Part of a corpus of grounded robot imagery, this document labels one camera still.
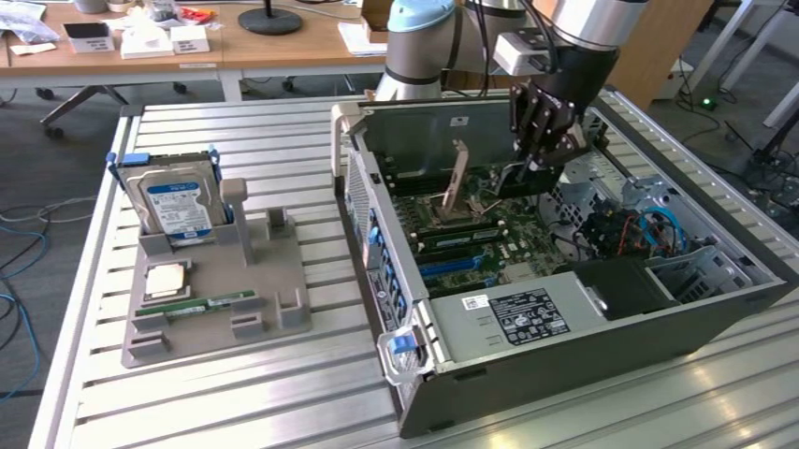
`aluminum extrusion table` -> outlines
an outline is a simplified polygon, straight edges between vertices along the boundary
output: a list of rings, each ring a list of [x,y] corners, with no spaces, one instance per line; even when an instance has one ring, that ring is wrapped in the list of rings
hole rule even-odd
[[[603,97],[799,269],[798,242],[620,96]],[[224,175],[247,178],[247,210],[290,208],[314,330],[123,368],[139,222],[107,174],[29,447],[796,447],[795,292],[690,356],[426,437],[398,437],[330,174],[330,109],[354,99],[153,106],[120,119],[112,150],[196,151],[214,143]],[[646,175],[624,138],[610,139],[619,161]]]

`power supply label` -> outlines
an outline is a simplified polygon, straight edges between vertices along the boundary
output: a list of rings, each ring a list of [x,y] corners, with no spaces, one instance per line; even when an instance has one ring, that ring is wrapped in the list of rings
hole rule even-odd
[[[508,342],[515,346],[570,331],[566,320],[543,288],[490,301]]]

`blue latch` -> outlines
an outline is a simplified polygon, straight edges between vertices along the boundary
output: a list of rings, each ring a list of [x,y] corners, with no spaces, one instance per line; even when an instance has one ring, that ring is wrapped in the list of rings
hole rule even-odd
[[[372,228],[372,230],[370,231],[370,245],[374,245],[378,243],[379,237],[380,237],[380,228],[375,226]]]
[[[149,153],[148,152],[135,152],[132,154],[125,154],[123,156],[123,164],[125,166],[145,166],[149,164]]]
[[[395,355],[416,351],[416,348],[419,348],[419,346],[416,345],[414,334],[400,335],[388,341],[388,349]]]

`hard drive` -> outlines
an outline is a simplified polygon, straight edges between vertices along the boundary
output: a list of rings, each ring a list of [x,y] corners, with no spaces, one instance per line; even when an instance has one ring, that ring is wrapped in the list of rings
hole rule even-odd
[[[133,153],[119,164],[111,157],[108,161],[108,170],[123,185],[145,234],[164,233],[172,246],[214,239],[214,226],[230,223],[220,198],[216,151],[180,155]]]

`sticker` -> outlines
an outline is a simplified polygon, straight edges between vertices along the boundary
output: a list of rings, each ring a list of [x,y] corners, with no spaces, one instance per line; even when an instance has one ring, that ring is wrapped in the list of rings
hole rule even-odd
[[[467,124],[470,124],[468,117],[454,117],[450,119],[450,126],[466,126]]]
[[[543,288],[490,301],[508,342],[515,346],[570,332]]]
[[[180,64],[180,68],[216,68],[215,63],[185,63]]]
[[[198,182],[147,187],[149,202],[159,216],[164,234],[175,239],[194,239],[211,232],[211,218],[198,203],[203,194]]]
[[[179,309],[177,311],[167,311],[164,315],[167,318],[176,318],[179,316],[198,315],[204,313],[204,306],[198,307],[187,307],[185,309]]]
[[[488,239],[490,237],[496,237],[499,234],[499,229],[488,229],[487,231],[476,232],[472,238],[475,240]]]
[[[462,299],[463,308],[467,311],[472,311],[474,309],[482,309],[483,307],[488,307],[488,295],[478,295],[475,297],[466,297]]]
[[[230,304],[231,302],[234,302],[234,299],[239,299],[239,297],[227,297],[224,299],[210,299],[208,307],[216,307],[216,306],[223,306],[226,304]]]

